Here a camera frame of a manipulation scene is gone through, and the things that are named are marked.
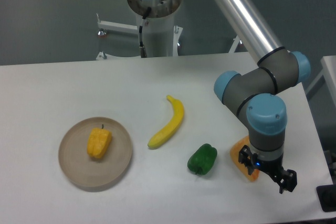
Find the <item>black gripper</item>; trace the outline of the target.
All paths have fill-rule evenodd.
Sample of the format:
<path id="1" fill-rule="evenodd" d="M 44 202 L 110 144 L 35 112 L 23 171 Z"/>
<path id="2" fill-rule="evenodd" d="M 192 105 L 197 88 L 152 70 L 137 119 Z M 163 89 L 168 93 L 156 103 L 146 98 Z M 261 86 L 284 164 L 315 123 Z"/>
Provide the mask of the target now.
<path id="1" fill-rule="evenodd" d="M 269 175 L 278 184 L 279 193 L 293 192 L 297 186 L 297 173 L 294 170 L 284 170 L 282 159 L 284 145 L 274 151 L 261 151 L 252 144 L 244 145 L 238 153 L 238 162 L 247 168 L 248 175 L 255 169 Z"/>

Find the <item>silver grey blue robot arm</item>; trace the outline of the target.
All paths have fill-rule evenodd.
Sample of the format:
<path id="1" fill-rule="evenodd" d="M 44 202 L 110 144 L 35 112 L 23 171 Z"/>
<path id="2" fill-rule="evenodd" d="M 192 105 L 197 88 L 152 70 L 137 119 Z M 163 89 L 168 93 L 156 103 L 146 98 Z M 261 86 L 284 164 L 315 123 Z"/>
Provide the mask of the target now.
<path id="1" fill-rule="evenodd" d="M 305 81 L 311 71 L 300 52 L 289 52 L 276 38 L 250 0 L 214 0 L 257 68 L 247 74 L 227 71 L 214 84 L 222 104 L 247 127 L 249 143 L 238 150 L 237 161 L 249 175 L 259 170 L 279 185 L 293 191 L 297 174 L 282 166 L 287 111 L 278 94 Z M 142 58 L 172 56 L 173 28 L 164 27 L 181 0 L 127 0 L 138 17 L 137 31 Z"/>

